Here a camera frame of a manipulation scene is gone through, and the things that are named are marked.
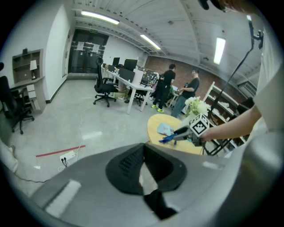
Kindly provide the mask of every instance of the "black and white marker cube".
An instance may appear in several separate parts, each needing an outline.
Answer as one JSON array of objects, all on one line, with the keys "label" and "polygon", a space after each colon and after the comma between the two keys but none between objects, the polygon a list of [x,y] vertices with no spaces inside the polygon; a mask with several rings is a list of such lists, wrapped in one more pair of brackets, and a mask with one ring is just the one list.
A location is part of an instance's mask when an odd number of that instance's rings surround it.
[{"label": "black and white marker cube", "polygon": [[190,129],[197,137],[200,137],[209,129],[209,120],[203,114],[199,114],[191,121]]}]

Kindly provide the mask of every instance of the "air conditioner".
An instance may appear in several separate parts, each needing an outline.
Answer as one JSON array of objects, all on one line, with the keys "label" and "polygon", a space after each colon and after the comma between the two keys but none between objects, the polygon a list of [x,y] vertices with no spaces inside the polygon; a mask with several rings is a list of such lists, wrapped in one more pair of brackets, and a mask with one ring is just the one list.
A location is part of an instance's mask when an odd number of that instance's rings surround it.
[{"label": "air conditioner", "polygon": [[247,97],[255,97],[256,95],[256,87],[249,81],[244,82],[238,85],[238,88],[247,96]]}]

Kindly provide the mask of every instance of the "exit sign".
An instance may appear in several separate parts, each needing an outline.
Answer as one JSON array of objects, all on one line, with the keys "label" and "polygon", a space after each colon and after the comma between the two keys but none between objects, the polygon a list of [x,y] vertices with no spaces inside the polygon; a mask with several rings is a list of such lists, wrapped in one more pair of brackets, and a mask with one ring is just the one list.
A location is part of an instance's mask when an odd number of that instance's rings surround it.
[{"label": "exit sign", "polygon": [[98,31],[97,31],[97,30],[94,30],[94,29],[91,29],[90,32],[91,32],[91,33],[95,33],[95,34],[98,33]]}]

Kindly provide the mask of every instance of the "red line on floor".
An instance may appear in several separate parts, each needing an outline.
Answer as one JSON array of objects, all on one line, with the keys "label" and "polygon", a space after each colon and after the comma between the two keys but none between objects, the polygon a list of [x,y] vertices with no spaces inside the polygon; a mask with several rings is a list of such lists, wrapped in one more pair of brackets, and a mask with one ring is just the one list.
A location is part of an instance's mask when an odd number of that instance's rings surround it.
[{"label": "red line on floor", "polygon": [[62,150],[62,151],[55,151],[55,152],[51,152],[51,153],[46,153],[46,154],[39,154],[39,155],[36,155],[36,157],[43,157],[43,156],[47,156],[47,155],[51,155],[51,154],[58,154],[58,153],[62,153],[62,152],[66,152],[66,151],[71,151],[71,150],[74,150],[74,149],[78,149],[79,147],[73,147],[73,148],[69,148],[69,149],[66,149],[66,150]]}]

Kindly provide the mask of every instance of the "vase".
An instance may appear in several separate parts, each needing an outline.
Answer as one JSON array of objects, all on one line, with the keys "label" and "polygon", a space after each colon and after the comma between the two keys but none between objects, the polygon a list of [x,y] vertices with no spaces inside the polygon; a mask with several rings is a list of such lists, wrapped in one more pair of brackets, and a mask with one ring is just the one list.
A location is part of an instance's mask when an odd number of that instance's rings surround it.
[{"label": "vase", "polygon": [[189,113],[189,115],[181,122],[179,125],[179,129],[184,126],[189,126],[189,122],[192,121],[197,115],[195,115],[192,111]]}]

